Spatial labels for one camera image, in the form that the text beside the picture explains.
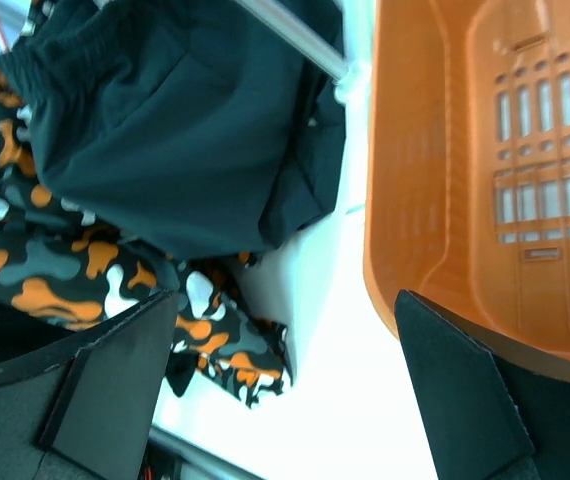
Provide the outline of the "orange camouflage shorts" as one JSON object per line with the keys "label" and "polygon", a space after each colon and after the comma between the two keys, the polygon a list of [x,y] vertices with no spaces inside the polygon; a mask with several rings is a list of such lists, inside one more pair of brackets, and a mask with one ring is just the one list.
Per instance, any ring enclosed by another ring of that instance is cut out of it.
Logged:
{"label": "orange camouflage shorts", "polygon": [[[33,3],[14,45],[58,2]],[[254,317],[218,264],[225,256],[249,264],[253,252],[181,259],[57,198],[38,179],[30,119],[0,71],[0,303],[78,331],[173,290],[177,318],[166,376],[176,393],[195,370],[248,407],[285,392],[286,328]]]}

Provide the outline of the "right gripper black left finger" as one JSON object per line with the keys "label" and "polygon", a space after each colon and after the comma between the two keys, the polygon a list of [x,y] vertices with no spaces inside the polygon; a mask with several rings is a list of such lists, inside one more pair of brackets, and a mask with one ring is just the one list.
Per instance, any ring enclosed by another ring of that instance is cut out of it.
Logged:
{"label": "right gripper black left finger", "polygon": [[172,343],[159,292],[0,363],[0,479],[135,479]]}

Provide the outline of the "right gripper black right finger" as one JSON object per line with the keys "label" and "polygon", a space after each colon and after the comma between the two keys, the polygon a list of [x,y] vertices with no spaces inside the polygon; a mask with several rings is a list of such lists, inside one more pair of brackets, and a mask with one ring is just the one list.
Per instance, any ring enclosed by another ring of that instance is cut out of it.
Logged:
{"label": "right gripper black right finger", "polygon": [[399,339],[441,479],[570,479],[570,360],[408,290]]}

